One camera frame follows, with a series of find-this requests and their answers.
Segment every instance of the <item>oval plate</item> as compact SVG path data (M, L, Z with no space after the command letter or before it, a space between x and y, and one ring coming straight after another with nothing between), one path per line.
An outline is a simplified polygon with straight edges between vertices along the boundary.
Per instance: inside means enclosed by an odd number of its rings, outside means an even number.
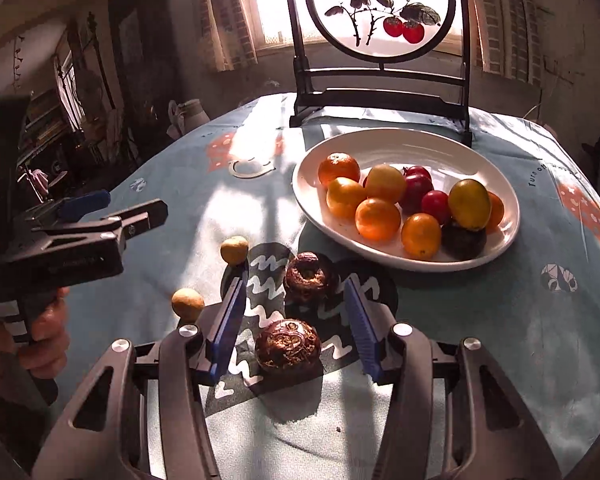
M366 240L353 222L337 219L327 208L326 190L318 181L318 166L336 152L349 153L357 160L362 170L361 183L376 164L391 164L399 169L424 166L431 173L434 188L446 193L458 180L474 178L502 199L505 215L500 230L487 237L480 256L466 261L457 261L443 250L438 251L432 262L411 260L402 248L399 235L389 242ZM372 128L324 140L309 150L296 166L292 187L302 211L320 231L370 260L399 269L453 272L484 265L509 248L520 228L518 197L498 168L459 142L417 130Z

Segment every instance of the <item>blue tablecloth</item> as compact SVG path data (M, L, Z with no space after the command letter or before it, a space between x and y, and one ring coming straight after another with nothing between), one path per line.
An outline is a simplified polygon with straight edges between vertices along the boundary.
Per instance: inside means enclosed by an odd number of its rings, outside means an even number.
M478 269L427 275L382 268L306 221L290 185L295 165L319 141L346 131L403 126L457 139L459 125L390 110L326 108L302 128L289 128L294 99L265 96L211 121L113 190L108 212L161 198L169 218L129 243L121 276L73 288L60 405L113 340L140 344L170 332L178 321L170 297L178 288L219 301L219 245L240 234L251 245L249 302L230 373L215 389L203 388L223 478L370 478L391 386L375 386L362 373L341 296L317 311L285 312L282 273L289 256L305 250L328 254L342 278L355 275L370 300L430 338L480 338L566 473L600 433L600 199L579 168L540 126L472 109L474 149L518 194L518 238ZM231 176L230 160L251 157L272 160L276 169L252 180ZM325 371L273 391L258 374L254 337L283 314L317 326ZM434 453L430 471L439 462Z

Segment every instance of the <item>round painting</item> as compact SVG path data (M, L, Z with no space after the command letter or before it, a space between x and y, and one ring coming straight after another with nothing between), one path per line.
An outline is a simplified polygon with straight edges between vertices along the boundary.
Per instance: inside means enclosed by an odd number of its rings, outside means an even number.
M456 0L307 0L307 4L315 9L318 30L341 50L392 62L435 47L456 12Z

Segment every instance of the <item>window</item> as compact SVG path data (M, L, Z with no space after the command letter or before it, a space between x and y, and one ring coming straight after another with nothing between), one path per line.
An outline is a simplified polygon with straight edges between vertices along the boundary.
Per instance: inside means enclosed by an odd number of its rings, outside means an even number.
M462 12L460 0L456 0L456 15L446 38L436 48L450 54L461 53ZM302 35L305 42L325 41L315 27L305 0L296 0ZM286 0L255 0L250 2L253 23L253 39L257 50L293 44L291 22Z
M80 129L80 122L84 117L84 111L75 90L75 73L71 53L69 53L62 64L62 80L58 81L58 91L60 92L60 98L66 109L72 129L75 132Z

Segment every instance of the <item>curtain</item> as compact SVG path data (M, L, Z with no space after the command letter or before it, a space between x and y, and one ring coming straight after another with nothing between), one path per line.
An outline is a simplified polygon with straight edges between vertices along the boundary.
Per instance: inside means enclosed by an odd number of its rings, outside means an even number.
M473 59L485 72L541 85L542 56L533 0L474 0Z
M201 54L215 72L256 64L247 0L198 0L202 26Z

